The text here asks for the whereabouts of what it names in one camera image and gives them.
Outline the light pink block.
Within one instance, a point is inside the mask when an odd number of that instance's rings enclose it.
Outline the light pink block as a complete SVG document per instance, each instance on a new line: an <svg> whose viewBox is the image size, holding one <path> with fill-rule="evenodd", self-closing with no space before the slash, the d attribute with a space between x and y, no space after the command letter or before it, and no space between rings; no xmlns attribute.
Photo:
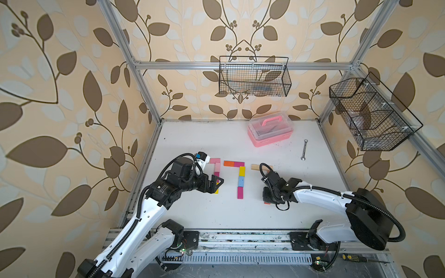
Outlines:
<svg viewBox="0 0 445 278"><path fill-rule="evenodd" d="M216 163L215 164L215 168L214 168L214 172L215 173L219 173L221 171L221 163Z"/></svg>

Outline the orange block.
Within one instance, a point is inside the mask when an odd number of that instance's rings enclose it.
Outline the orange block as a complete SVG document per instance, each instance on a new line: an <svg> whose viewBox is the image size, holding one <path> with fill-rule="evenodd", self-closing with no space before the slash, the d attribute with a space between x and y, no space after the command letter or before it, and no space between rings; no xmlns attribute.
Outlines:
<svg viewBox="0 0 445 278"><path fill-rule="evenodd" d="M233 161L224 161L225 167L235 167L235 162Z"/></svg>

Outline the magenta slanted block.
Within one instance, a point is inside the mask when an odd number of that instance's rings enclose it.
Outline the magenta slanted block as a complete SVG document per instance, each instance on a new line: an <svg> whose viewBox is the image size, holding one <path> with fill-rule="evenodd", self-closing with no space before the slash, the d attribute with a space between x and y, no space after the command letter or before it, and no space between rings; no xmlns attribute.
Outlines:
<svg viewBox="0 0 445 278"><path fill-rule="evenodd" d="M237 199L242 200L243 198L244 198L243 187L239 186L237 187Z"/></svg>

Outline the blue block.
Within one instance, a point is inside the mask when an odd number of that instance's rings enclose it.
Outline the blue block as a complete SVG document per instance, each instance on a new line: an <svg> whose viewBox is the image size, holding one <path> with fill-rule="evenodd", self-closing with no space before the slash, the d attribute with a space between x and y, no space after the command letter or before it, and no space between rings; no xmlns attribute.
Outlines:
<svg viewBox="0 0 445 278"><path fill-rule="evenodd" d="M244 176L239 176L238 177L238 187L239 188L243 188L245 184L245 177Z"/></svg>

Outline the ridged wood block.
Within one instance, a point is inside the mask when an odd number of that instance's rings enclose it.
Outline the ridged wood block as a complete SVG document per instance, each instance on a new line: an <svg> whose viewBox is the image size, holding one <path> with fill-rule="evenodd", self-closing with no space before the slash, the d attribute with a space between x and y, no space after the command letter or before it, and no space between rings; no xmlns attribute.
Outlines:
<svg viewBox="0 0 445 278"><path fill-rule="evenodd" d="M252 169L252 170L259 171L259 170L260 170L260 166L259 166L258 164L252 164L252 165L251 165L251 169Z"/></svg>

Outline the pink plastic storage box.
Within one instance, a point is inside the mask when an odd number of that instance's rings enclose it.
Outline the pink plastic storage box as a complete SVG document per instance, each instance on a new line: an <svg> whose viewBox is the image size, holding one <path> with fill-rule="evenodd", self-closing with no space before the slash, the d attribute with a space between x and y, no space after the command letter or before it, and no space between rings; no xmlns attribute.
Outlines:
<svg viewBox="0 0 445 278"><path fill-rule="evenodd" d="M248 123L248 136L257 148L287 140L293 131L293 122L284 112L254 118Z"/></svg>

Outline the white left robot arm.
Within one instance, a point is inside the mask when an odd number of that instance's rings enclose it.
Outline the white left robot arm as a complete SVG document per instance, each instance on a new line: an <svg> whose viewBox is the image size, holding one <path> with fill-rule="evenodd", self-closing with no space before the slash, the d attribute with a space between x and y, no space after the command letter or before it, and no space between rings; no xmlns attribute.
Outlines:
<svg viewBox="0 0 445 278"><path fill-rule="evenodd" d="M159 219L182 193L216 193L224 180L207 175L210 156L204 152L185 153L170 161L158 178L141 190L135 213L112 243L95 259L85 259L78 267L80 278L135 278L162 252L180 250L185 244L184 228L167 220L149 237Z"/></svg>

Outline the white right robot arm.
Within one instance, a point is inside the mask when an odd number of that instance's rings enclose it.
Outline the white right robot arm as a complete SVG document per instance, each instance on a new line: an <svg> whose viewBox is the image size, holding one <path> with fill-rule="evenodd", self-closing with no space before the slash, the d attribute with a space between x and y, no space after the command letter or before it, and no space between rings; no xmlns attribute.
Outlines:
<svg viewBox="0 0 445 278"><path fill-rule="evenodd" d="M384 250L387 243L406 238L403 225L370 191L359 189L335 191L314 186L299 178L285 181L277 172L263 173L263 200L275 206L290 206L292 202L314 205L338 215L336 219L316 220L304 242L313 250L323 250L331 244L360 242L373 250Z"/></svg>

